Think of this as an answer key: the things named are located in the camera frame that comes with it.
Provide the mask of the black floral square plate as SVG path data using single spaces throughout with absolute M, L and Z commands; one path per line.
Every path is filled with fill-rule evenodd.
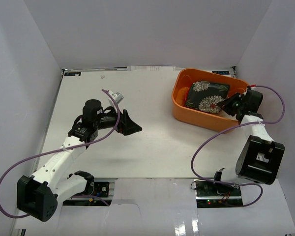
M 196 81 L 190 87 L 185 96 L 185 107 L 210 113 L 218 114 L 221 107 L 217 104 L 228 98 L 230 85 L 209 81 Z

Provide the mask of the small orange plate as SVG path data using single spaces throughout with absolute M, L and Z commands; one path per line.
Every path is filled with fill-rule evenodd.
M 184 99 L 187 100 L 190 88 L 184 88 Z

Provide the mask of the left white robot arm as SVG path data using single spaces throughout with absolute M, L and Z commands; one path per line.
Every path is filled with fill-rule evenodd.
M 128 115 L 113 106 L 103 109 L 101 102 L 91 99 L 85 102 L 65 138 L 61 151 L 55 153 L 30 177 L 22 176 L 17 182 L 17 209 L 42 221 L 48 221 L 58 204 L 76 195 L 90 196 L 94 192 L 94 176 L 76 171 L 61 180 L 67 169 L 87 150 L 102 129 L 112 129 L 128 136 L 142 128 Z

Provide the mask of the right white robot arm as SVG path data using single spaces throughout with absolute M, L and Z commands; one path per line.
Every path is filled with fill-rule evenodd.
M 235 117 L 243 129 L 247 141 L 235 165 L 235 178 L 250 182 L 271 185 L 276 179 L 285 147 L 274 141 L 268 134 L 263 116 L 258 113 L 263 94 L 247 90 L 236 93 L 230 98 L 218 102 L 217 106 L 230 116 Z

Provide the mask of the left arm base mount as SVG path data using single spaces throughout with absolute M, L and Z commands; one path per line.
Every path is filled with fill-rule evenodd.
M 63 206 L 79 207 L 109 207 L 113 198 L 112 182 L 100 181 L 94 183 L 94 190 L 90 195 L 78 194 L 63 202 Z

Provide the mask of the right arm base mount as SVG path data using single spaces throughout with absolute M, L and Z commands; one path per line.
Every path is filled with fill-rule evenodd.
M 191 189 L 195 192 L 197 208 L 242 207 L 239 188 L 217 185 L 200 179 L 194 180 Z

